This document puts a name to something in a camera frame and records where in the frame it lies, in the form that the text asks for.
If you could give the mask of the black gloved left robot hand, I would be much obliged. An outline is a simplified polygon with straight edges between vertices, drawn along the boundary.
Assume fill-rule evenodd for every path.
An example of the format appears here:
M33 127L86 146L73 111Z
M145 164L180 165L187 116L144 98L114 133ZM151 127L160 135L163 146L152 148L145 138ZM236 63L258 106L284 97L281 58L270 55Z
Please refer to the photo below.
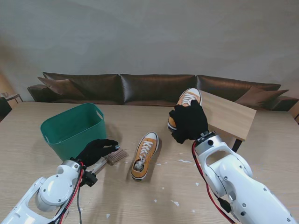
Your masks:
M86 145L76 160L83 162L86 167L94 165L100 158L118 150L119 143L109 139L96 139Z

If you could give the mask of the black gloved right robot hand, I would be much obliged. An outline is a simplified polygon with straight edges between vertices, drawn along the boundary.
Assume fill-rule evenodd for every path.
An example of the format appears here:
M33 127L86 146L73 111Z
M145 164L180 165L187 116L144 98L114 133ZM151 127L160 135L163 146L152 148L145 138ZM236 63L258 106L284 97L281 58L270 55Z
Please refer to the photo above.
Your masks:
M206 115L197 100L192 100L189 106L176 105L174 110L169 112L169 116L176 126L171 135L177 143L197 140L202 134L209 132Z

